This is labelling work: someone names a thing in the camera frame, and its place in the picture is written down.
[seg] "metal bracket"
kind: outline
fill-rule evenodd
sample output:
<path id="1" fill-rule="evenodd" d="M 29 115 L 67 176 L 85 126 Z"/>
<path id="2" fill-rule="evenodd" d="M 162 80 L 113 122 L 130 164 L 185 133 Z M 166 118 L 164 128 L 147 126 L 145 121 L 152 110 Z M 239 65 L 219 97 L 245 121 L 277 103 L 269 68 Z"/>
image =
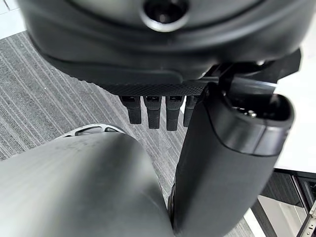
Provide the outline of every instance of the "metal bracket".
<path id="1" fill-rule="evenodd" d="M 307 215 L 297 237 L 311 237 L 316 227 L 316 201 Z"/>

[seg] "circular hole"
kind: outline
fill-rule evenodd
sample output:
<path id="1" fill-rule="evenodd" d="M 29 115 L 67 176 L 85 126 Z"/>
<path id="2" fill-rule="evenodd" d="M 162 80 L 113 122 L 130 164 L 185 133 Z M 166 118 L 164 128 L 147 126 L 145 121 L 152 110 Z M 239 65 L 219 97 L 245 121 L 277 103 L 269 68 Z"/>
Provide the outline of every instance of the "circular hole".
<path id="1" fill-rule="evenodd" d="M 162 24 L 180 20 L 187 11 L 188 4 L 183 0 L 151 0 L 144 5 L 145 14 Z"/>

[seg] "floor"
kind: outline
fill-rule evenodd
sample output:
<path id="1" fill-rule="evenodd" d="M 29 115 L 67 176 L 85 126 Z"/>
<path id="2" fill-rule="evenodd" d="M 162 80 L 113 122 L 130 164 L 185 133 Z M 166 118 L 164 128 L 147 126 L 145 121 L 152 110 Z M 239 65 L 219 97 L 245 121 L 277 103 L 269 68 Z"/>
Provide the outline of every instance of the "floor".
<path id="1" fill-rule="evenodd" d="M 168 197 L 186 129 L 179 123 L 177 132 L 167 132 L 165 108 L 160 130 L 148 129 L 145 108 L 142 125 L 130 125 L 116 96 L 50 66 L 34 51 L 25 32 L 0 40 L 0 83 L 0 160 L 84 124 L 115 123 L 147 150 Z M 254 235 L 242 219 L 227 236 Z"/>

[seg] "striped carpet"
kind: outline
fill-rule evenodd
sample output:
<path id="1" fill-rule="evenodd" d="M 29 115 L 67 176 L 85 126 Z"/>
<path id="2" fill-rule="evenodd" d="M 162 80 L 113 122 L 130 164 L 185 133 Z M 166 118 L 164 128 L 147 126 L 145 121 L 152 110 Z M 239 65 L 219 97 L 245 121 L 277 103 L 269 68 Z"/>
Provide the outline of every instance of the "striped carpet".
<path id="1" fill-rule="evenodd" d="M 147 150 L 168 197 L 186 129 L 180 114 L 178 131 L 166 131 L 165 107 L 159 130 L 149 130 L 146 109 L 142 125 L 130 125 L 117 96 L 78 81 L 46 63 L 26 33 L 0 40 L 0 160 L 48 142 L 90 123 L 122 127 Z M 245 220 L 227 236 L 252 237 Z"/>

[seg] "gray cylinder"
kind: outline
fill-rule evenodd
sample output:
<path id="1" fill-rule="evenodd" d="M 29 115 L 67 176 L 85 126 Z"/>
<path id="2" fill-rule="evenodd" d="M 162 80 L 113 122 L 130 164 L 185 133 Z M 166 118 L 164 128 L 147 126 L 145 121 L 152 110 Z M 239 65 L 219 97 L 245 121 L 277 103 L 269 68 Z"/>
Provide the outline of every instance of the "gray cylinder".
<path id="1" fill-rule="evenodd" d="M 0 236 L 171 237 L 159 182 L 132 137 L 65 137 L 0 163 Z"/>

